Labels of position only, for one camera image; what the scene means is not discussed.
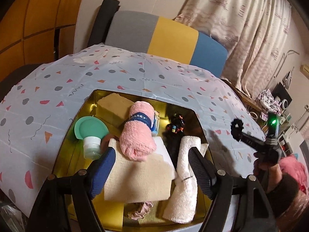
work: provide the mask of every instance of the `pink towel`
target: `pink towel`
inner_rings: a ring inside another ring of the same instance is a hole
[[[283,173],[288,173],[297,181],[299,190],[306,194],[308,185],[305,166],[297,161],[294,155],[282,158],[279,161],[279,166]]]
[[[130,118],[125,123],[119,138],[120,147],[131,160],[144,161],[157,146],[151,136],[155,111],[151,104],[137,101],[130,109]]]

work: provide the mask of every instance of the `blue cushion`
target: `blue cushion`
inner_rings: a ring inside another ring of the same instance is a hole
[[[209,36],[199,32],[190,64],[210,71],[220,77],[228,51]]]

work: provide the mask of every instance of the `white bottle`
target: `white bottle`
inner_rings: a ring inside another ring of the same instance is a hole
[[[95,136],[89,136],[83,140],[84,158],[97,160],[101,157],[100,150],[101,139]]]

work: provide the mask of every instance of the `curtain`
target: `curtain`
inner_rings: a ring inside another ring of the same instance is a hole
[[[255,99],[278,66],[290,19],[287,0],[188,0],[175,21],[222,44],[221,78]]]
[[[305,140],[309,141],[309,117],[307,118],[305,124],[300,129],[300,133]]]

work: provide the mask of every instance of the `metal screw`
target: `metal screw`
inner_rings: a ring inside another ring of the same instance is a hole
[[[86,169],[81,169],[78,171],[79,175],[85,175],[87,173]]]
[[[47,179],[48,179],[49,181],[53,180],[54,178],[55,178],[55,176],[54,176],[53,174],[50,174],[50,175],[47,177]]]
[[[221,176],[225,176],[225,171],[224,170],[222,170],[222,169],[219,169],[218,171],[217,171],[217,174],[219,174],[219,175],[221,175]]]
[[[256,177],[254,175],[249,175],[249,180],[250,181],[256,181]]]

